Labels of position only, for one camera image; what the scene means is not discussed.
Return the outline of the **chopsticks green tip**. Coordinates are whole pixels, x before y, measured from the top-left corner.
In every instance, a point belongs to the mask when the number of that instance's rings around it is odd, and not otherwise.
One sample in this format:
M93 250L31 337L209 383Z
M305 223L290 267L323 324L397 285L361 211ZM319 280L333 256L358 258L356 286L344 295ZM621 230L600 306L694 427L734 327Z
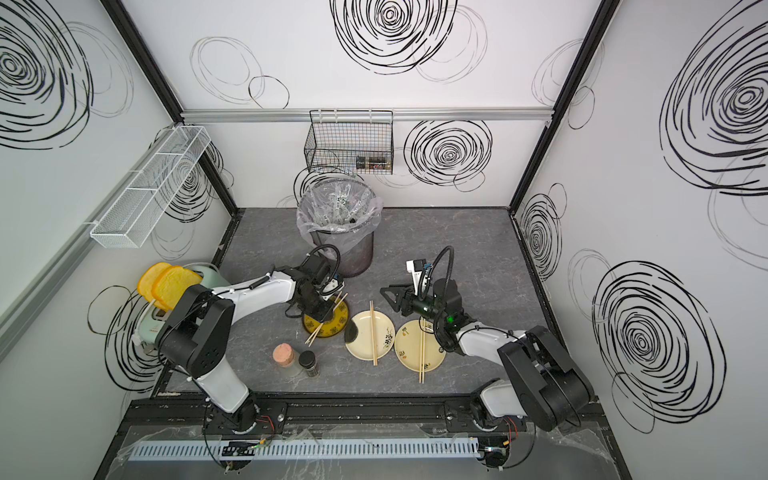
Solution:
M376 310L373 300L369 301L369 315L372 364L373 366L378 366Z

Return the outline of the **bamboo chopsticks pair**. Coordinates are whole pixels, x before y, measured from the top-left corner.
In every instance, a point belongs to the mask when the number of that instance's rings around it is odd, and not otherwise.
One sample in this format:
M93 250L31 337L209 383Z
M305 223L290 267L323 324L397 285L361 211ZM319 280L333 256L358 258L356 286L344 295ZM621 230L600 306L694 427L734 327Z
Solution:
M423 318L419 319L419 329L420 329L420 351L419 351L419 373L418 373L418 382L419 384L424 383L424 363L425 363L425 344L426 344L426 328L425 328L425 320Z

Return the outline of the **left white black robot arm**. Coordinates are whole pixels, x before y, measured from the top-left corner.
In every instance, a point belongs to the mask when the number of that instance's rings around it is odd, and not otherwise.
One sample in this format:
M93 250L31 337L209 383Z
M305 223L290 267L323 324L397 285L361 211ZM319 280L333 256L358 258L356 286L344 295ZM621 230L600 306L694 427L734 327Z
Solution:
M219 288L192 285L170 312L154 346L196 383L234 433L248 433L259 408L226 358L232 326L278 304L297 308L296 318L330 320L339 304L334 295L344 287L340 263L339 249L321 244L299 265L274 268L254 280Z

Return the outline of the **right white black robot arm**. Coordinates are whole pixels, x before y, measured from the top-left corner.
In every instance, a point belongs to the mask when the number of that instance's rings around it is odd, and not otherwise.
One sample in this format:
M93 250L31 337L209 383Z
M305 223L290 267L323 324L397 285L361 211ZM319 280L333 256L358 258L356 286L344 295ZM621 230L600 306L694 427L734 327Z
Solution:
M406 263L411 281L380 289L390 308L416 314L432 325L431 334L447 353L478 357L500 365L507 375L471 394L477 427L489 431L512 417L551 431L579 418L595 400L591 382L556 336L544 326L504 330L472 317L452 278L455 252L444 247L434 261Z

